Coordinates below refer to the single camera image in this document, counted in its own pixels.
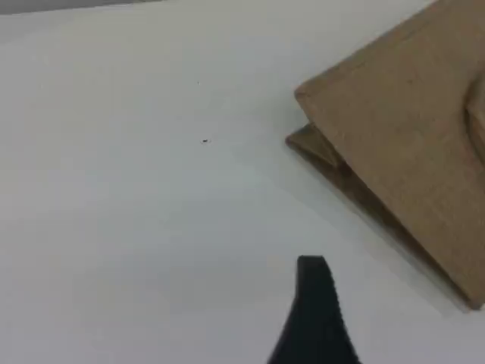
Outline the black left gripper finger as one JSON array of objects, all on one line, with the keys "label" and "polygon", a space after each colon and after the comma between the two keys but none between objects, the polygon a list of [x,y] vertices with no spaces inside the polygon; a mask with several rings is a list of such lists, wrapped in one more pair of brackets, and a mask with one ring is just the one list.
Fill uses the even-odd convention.
[{"label": "black left gripper finger", "polygon": [[289,315],[269,363],[359,363],[322,256],[299,256]]}]

